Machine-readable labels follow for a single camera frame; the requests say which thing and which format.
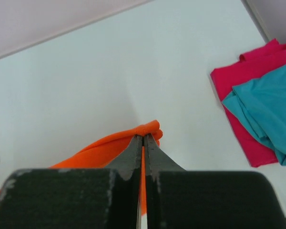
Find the orange t-shirt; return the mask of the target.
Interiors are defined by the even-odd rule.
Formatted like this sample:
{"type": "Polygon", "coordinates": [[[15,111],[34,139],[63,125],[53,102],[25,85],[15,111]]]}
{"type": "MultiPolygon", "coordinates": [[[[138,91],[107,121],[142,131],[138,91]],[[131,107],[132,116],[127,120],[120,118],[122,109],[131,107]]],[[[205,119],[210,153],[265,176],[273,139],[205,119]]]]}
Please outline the orange t-shirt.
{"type": "Polygon", "coordinates": [[[145,136],[147,134],[152,134],[157,145],[160,145],[163,132],[157,120],[105,136],[86,146],[70,158],[50,166],[49,169],[104,168],[127,148],[135,135],[145,136]]]}

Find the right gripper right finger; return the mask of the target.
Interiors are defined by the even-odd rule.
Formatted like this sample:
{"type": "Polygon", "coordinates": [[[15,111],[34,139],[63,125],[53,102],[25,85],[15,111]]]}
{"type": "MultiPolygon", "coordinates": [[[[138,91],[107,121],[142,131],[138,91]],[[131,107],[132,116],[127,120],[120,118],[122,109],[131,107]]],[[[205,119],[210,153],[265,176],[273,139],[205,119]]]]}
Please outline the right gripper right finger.
{"type": "Polygon", "coordinates": [[[267,178],[253,171],[187,171],[144,137],[150,229],[286,229],[267,178]]]}

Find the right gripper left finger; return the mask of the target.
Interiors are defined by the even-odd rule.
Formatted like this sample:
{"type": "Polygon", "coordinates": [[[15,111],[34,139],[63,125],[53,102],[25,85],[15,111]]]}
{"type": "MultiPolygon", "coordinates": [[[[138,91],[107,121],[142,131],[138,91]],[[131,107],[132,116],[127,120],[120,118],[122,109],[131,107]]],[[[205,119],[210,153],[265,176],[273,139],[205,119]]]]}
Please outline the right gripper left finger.
{"type": "Polygon", "coordinates": [[[0,190],[0,229],[138,229],[142,143],[104,168],[20,169],[0,190]]]}

